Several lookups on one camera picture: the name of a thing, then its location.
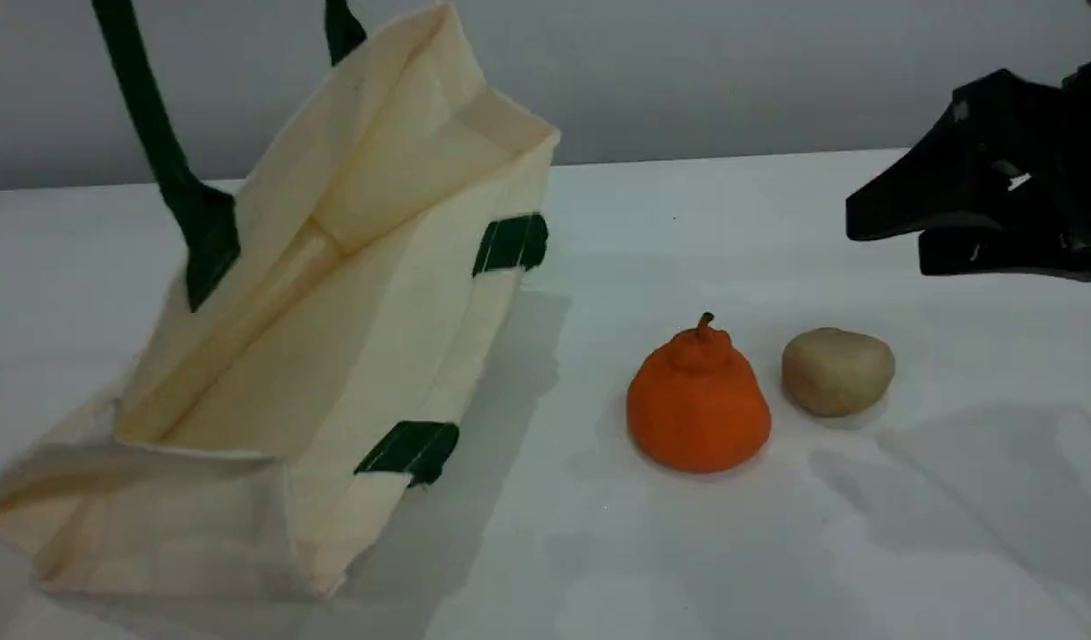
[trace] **cream canvas bag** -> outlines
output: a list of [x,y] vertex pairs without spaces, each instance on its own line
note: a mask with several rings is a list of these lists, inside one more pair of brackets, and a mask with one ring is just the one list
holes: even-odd
[[129,0],[94,5],[189,262],[127,379],[0,473],[0,536],[49,589],[329,594],[469,437],[559,133],[451,5],[363,41],[329,1],[334,68],[235,198],[155,158]]

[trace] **bag handle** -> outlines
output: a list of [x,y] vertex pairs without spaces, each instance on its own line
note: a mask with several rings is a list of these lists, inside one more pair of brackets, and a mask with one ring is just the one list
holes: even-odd
[[[205,185],[190,170],[158,93],[131,0],[91,0],[91,4],[161,198],[185,239],[185,290],[190,311],[196,311],[240,257],[236,200]],[[324,34],[333,65],[368,39],[346,0],[325,0]]]

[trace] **green strap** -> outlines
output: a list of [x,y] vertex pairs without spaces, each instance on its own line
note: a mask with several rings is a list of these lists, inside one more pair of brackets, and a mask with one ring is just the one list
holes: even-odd
[[[325,2],[324,28],[335,64],[367,40],[368,34],[351,16],[345,0]],[[91,3],[161,198],[185,239],[185,290],[191,311],[196,311],[241,254],[233,196],[204,185],[190,170],[154,81],[131,0]]]
[[496,268],[524,267],[526,271],[546,259],[549,228],[540,214],[496,219],[485,227],[475,258],[473,275]]
[[351,15],[347,0],[325,0],[324,35],[328,37],[328,53],[337,65],[352,49],[368,39],[363,25]]
[[411,483],[431,484],[443,474],[443,463],[459,443],[452,422],[399,422],[359,462],[355,473],[395,471],[411,474]]

